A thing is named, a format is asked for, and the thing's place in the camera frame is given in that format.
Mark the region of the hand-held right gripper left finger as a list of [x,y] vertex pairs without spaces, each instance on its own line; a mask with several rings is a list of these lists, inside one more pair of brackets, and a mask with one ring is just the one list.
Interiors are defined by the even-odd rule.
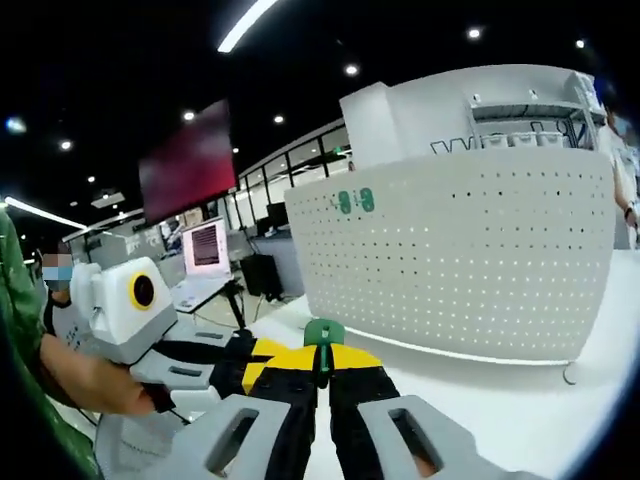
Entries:
[[269,360],[247,395],[231,395],[176,435],[169,479],[218,479],[238,450],[231,479],[301,479],[315,435],[320,354],[316,345]]

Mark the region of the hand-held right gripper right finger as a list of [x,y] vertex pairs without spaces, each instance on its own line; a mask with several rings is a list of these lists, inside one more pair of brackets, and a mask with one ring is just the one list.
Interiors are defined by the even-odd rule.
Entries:
[[331,346],[331,437],[346,479],[535,479],[482,457],[474,436],[415,395],[402,395],[370,353]]

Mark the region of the person's left hand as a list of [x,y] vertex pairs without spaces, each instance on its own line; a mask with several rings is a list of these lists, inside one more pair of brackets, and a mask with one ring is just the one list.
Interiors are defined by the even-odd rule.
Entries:
[[88,358],[65,382],[69,397],[81,408],[100,413],[147,415],[156,411],[152,397],[128,368]]

